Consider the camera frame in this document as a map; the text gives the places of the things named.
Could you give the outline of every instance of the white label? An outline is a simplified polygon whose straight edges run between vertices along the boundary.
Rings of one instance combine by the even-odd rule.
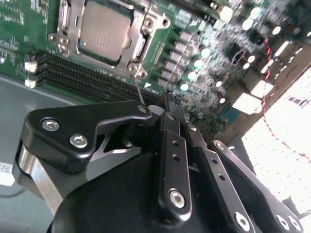
[[[14,184],[14,176],[12,175],[12,165],[0,162],[0,185],[11,187]]]

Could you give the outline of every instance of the green circuit board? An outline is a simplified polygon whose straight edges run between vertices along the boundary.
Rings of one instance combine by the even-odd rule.
[[[95,0],[95,2],[107,6],[110,4],[108,0]],[[229,101],[219,103],[219,93],[225,96],[226,89],[230,87],[231,83],[241,80],[247,72],[240,64],[232,65],[228,56],[232,46],[238,44],[244,50],[255,55],[256,60],[253,63],[255,64],[263,56],[260,53],[262,45],[250,41],[251,33],[254,30],[262,34],[268,33],[269,28],[266,22],[282,26],[295,23],[295,19],[291,17],[291,11],[297,3],[296,0],[206,1],[208,3],[203,0],[189,2],[157,0],[141,1],[141,3],[137,0],[124,0],[122,2],[140,10],[146,8],[146,4],[154,4],[160,12],[168,17],[169,27],[155,32],[146,51],[142,67],[148,75],[144,79],[138,79],[138,84],[143,93],[149,95],[147,99],[159,98],[163,92],[167,91],[177,96],[182,101],[185,112],[189,113],[190,121],[199,126],[205,132],[206,137],[208,137],[211,128],[215,132],[224,130],[225,125],[232,124],[240,114],[238,110],[231,107]],[[187,2],[188,8],[182,5],[183,2]],[[217,10],[209,7],[211,2],[232,9],[232,20],[236,22],[221,21]],[[244,30],[240,18],[248,17],[249,6],[259,7],[260,13],[253,20],[251,28]],[[34,75],[25,70],[24,63],[27,56],[45,52],[57,58],[58,61],[72,63],[73,67],[81,65],[94,73],[104,74],[107,82],[108,79],[119,81],[122,86],[120,88],[124,90],[127,87],[131,88],[127,92],[129,96],[123,99],[130,99],[130,95],[137,99],[138,94],[133,89],[135,81],[131,75],[116,74],[98,64],[82,61],[76,56],[65,57],[58,47],[48,40],[48,35],[57,31],[59,7],[59,0],[0,0],[0,72],[25,80],[30,75]],[[208,21],[202,15],[209,16],[212,20]],[[177,64],[180,72],[173,74],[173,78],[165,80],[163,84],[159,79],[161,79],[165,65],[175,49],[176,42],[180,41],[182,32],[194,35],[196,41],[191,45],[191,53],[187,54],[184,63]],[[204,59],[200,56],[202,47],[209,48],[209,56]],[[203,61],[202,67],[199,69],[194,65],[194,59],[197,58]],[[194,70],[197,73],[197,79],[188,80],[188,70]],[[58,79],[58,83],[51,81],[55,79],[51,79],[50,82],[47,79],[43,87],[55,91],[65,91],[65,93],[70,93],[70,90],[78,89],[78,87],[79,90],[82,89],[81,85],[84,82],[79,81],[79,78],[75,79],[76,84],[68,83],[65,85],[68,89],[63,88],[62,83],[65,83],[66,77],[63,78],[64,82]],[[217,80],[224,78],[223,85],[216,86]],[[187,83],[187,91],[181,89],[181,82]],[[104,86],[97,88],[95,83],[88,84],[87,89],[83,90],[85,95],[77,95],[77,97],[85,97],[86,100],[91,99],[98,102],[100,98],[89,98],[88,94],[101,96],[101,91],[106,93]]]

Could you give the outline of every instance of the screw hole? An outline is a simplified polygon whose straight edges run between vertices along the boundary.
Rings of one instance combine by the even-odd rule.
[[[222,180],[225,181],[225,177],[222,174],[218,174],[218,177]]]
[[[213,162],[214,164],[218,164],[218,162],[217,162],[216,159],[212,159],[212,162]]]
[[[176,141],[173,141],[174,146],[179,147],[179,143]]]
[[[173,159],[178,161],[178,162],[180,161],[180,158],[176,154],[173,154]]]
[[[166,27],[168,24],[169,24],[169,21],[167,19],[164,19],[162,22],[162,25]]]

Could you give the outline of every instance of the white plastic part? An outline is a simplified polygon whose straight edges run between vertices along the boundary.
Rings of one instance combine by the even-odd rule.
[[[25,86],[32,89],[37,86],[37,82],[34,80],[25,79]]]
[[[38,62],[25,62],[24,68],[31,73],[35,73],[38,68]]]

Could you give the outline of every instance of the electronic chip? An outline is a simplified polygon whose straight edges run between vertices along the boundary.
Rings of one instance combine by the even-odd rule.
[[[106,6],[89,1],[81,27],[82,49],[117,61],[128,47],[131,20]]]

